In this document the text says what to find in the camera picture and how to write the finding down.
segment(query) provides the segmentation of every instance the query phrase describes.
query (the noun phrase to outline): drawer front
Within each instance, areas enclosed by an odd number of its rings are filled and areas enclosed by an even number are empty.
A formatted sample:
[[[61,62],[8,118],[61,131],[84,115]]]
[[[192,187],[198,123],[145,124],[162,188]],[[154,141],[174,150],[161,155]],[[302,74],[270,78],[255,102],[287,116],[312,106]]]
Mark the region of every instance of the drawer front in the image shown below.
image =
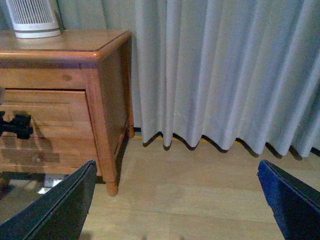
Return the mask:
[[[81,69],[54,67],[6,68],[3,63],[0,85],[8,89],[86,89]]]
[[[70,174],[89,159],[101,176],[93,140],[0,138],[0,171]]]
[[[15,114],[31,115],[32,138],[94,139],[84,91],[7,90],[0,111],[5,121]]]

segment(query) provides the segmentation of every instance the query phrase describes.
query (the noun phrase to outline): curtain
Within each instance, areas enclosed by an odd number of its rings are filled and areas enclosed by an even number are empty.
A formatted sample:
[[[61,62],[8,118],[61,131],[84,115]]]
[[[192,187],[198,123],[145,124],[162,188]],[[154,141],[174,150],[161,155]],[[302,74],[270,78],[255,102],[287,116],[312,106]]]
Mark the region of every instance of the curtain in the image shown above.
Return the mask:
[[[12,28],[6,0],[0,0],[0,31]]]
[[[58,0],[67,29],[129,29],[134,126],[261,154],[320,149],[319,0]]]

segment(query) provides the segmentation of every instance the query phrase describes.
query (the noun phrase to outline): nightstand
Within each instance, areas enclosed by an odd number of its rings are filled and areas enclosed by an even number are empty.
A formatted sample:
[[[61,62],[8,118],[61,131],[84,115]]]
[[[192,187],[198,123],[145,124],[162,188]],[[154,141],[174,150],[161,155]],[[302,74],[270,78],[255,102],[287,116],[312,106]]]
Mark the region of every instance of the nightstand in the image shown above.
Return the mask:
[[[134,136],[130,89],[131,33],[65,30],[48,38],[0,32],[0,111],[32,116],[28,140],[4,132],[0,172],[70,174],[89,159],[111,196],[116,157]]]

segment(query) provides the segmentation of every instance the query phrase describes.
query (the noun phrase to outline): white fan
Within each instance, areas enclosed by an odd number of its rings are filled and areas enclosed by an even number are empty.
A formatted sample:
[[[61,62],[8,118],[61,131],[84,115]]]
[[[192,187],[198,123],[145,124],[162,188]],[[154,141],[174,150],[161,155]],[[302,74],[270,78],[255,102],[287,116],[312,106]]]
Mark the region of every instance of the white fan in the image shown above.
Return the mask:
[[[6,0],[15,36],[46,38],[61,34],[49,0]]]

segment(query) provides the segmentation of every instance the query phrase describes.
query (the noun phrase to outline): floor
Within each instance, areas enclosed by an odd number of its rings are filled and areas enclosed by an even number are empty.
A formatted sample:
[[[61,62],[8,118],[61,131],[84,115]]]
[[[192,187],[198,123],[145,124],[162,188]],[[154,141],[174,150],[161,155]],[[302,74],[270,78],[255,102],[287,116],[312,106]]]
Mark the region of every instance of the floor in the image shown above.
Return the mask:
[[[139,137],[126,146],[119,193],[96,184],[80,240],[283,240],[257,177],[267,159],[320,191],[320,157],[281,159],[265,148],[253,156],[242,144],[221,153],[202,140],[188,150],[178,140],[170,150]],[[0,222],[39,197],[36,180],[11,180],[0,200]]]

